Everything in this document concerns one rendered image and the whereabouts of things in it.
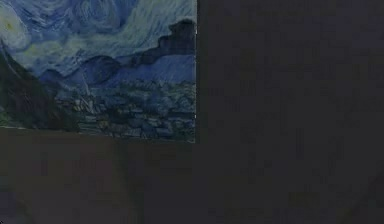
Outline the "blue night sky painting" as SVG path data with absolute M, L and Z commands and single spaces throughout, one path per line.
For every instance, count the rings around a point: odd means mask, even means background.
M 0 0 L 0 127 L 196 140 L 198 0 Z

